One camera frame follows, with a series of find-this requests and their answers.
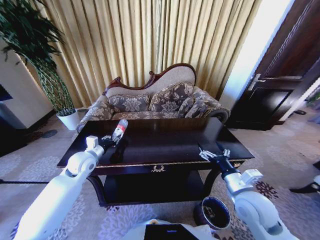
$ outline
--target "coffee table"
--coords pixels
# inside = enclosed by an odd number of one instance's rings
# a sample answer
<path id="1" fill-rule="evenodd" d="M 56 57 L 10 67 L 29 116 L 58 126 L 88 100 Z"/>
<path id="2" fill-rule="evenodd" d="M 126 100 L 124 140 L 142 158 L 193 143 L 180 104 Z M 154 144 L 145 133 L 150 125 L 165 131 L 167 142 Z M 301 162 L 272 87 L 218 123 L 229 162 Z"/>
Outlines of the coffee table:
<path id="1" fill-rule="evenodd" d="M 111 135 L 118 122 L 88 121 L 57 167 L 86 149 L 87 136 Z M 119 145 L 108 149 L 87 179 L 102 207 L 202 200 L 220 171 L 199 156 L 198 143 L 214 153 L 216 142 L 231 150 L 236 168 L 254 158 L 215 117 L 128 120 Z M 211 170 L 204 183 L 198 170 Z M 104 184 L 99 176 L 106 176 Z"/>

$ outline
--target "green leaves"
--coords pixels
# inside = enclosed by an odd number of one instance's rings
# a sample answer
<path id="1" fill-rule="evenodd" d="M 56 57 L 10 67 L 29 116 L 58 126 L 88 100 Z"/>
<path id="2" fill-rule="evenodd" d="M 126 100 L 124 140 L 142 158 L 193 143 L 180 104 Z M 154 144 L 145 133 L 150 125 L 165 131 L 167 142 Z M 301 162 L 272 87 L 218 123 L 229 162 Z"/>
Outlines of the green leaves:
<path id="1" fill-rule="evenodd" d="M 51 43 L 64 43 L 62 35 L 51 21 L 32 7 L 29 0 L 0 0 L 0 37 L 7 44 L 2 49 L 5 60 L 8 51 L 12 50 L 25 60 L 25 64 L 31 62 L 57 115 L 67 116 L 75 112 L 75 107 L 51 57 L 51 54 L 60 53 Z"/>
<path id="2" fill-rule="evenodd" d="M 42 17 L 29 0 L 0 0 L 0 37 L 7 43 L 2 50 L 5 54 L 13 50 L 35 67 L 45 62 L 47 67 L 56 69 L 51 54 L 60 52 L 50 43 L 64 43 L 62 36 L 62 32 Z"/>

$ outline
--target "dark wooden door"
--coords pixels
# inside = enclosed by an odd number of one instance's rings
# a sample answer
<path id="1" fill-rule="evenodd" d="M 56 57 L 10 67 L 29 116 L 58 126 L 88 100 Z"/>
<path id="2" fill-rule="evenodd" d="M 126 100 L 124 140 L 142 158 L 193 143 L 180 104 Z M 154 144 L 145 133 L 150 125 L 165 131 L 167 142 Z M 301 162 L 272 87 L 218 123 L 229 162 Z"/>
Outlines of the dark wooden door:
<path id="1" fill-rule="evenodd" d="M 271 129 L 320 76 L 320 0 L 296 0 L 227 126 Z"/>

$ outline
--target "table drawer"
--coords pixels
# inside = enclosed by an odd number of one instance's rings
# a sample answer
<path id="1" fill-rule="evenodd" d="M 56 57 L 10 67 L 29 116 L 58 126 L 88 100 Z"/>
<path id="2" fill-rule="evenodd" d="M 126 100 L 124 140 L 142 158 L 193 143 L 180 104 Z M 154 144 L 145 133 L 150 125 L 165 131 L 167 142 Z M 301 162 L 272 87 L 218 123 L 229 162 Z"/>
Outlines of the table drawer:
<path id="1" fill-rule="evenodd" d="M 231 164 L 238 168 L 244 160 L 231 160 Z M 97 166 L 92 175 L 122 175 L 122 174 L 148 174 L 179 172 L 193 170 L 211 170 L 214 166 L 210 162 L 170 162 L 158 164 L 127 164 L 116 166 Z"/>

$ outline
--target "floral upholstered sofa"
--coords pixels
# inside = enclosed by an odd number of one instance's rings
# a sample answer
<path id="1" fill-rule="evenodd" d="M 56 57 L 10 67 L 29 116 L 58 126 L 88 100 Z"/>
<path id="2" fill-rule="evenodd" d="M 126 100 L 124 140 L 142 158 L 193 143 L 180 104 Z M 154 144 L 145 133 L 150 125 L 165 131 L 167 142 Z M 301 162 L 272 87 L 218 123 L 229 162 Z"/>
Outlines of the floral upholstered sofa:
<path id="1" fill-rule="evenodd" d="M 150 75 L 142 87 L 114 79 L 80 121 L 78 133 L 87 121 L 96 120 L 216 117 L 227 121 L 229 109 L 195 86 L 196 72 L 191 65 L 178 63 L 160 74 L 150 71 Z"/>

